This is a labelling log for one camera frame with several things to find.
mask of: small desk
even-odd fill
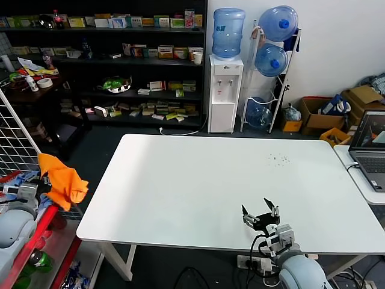
[[[354,162],[349,154],[349,146],[335,146],[334,151],[338,155],[342,164],[346,167],[347,165]],[[385,205],[385,193],[377,193],[370,185],[365,175],[360,169],[350,168],[349,175],[352,180],[356,183],[362,196],[366,199],[368,204],[371,205]]]

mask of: black shelving unit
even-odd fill
[[[193,103],[199,109],[199,117],[188,117],[182,122],[176,119],[163,121],[147,116],[130,117],[123,111],[121,116],[102,118],[88,115],[91,123],[104,125],[146,125],[146,126],[175,126],[198,128],[203,125],[203,92],[205,68],[204,63],[195,65],[190,60],[139,58],[122,56],[108,58],[109,54],[122,53],[122,43],[147,44],[149,48],[159,45],[174,45],[179,47],[206,47],[206,19],[208,0],[141,0],[126,1],[109,7],[91,0],[79,1],[73,5],[66,1],[48,2],[44,7],[34,3],[18,5],[18,7],[4,7],[2,16],[51,14],[58,9],[60,14],[68,16],[90,16],[95,13],[130,13],[142,17],[153,17],[157,14],[172,15],[185,9],[195,9],[196,14],[203,15],[202,28],[156,28],[145,26],[142,28],[66,28],[63,30],[48,30],[40,27],[31,28],[0,28],[5,32],[12,46],[38,47],[66,47],[82,50],[82,39],[92,48],[94,58],[91,60],[54,56],[54,65],[60,72],[69,73],[74,79],[72,90],[82,99],[91,100],[94,105],[112,104],[117,101],[137,104],[148,100],[173,101]],[[18,55],[12,55],[11,60],[17,60]],[[43,65],[42,56],[38,54],[20,55],[36,64]],[[121,94],[110,94],[97,89],[103,79],[119,75],[132,78],[130,90]],[[185,92],[183,98],[177,98],[173,91],[151,92],[149,96],[138,95],[138,89],[146,89],[150,81],[183,81],[195,80],[196,92]]]

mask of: white wire grid panel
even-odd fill
[[[39,169],[40,149],[0,90],[0,176],[12,172],[32,172]],[[59,210],[69,220],[81,220],[83,213],[75,204],[70,211]]]

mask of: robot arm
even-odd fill
[[[255,231],[262,231],[266,240],[259,247],[268,247],[268,256],[280,269],[279,279],[284,289],[332,289],[321,266],[304,256],[298,244],[294,243],[294,230],[281,225],[279,208],[265,199],[271,213],[250,215],[242,206],[244,223]]]

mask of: paper cup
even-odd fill
[[[203,53],[202,52],[198,52],[198,51],[195,51],[192,53],[193,57],[194,57],[194,63],[195,64],[201,64],[202,63],[202,57],[203,57]]]

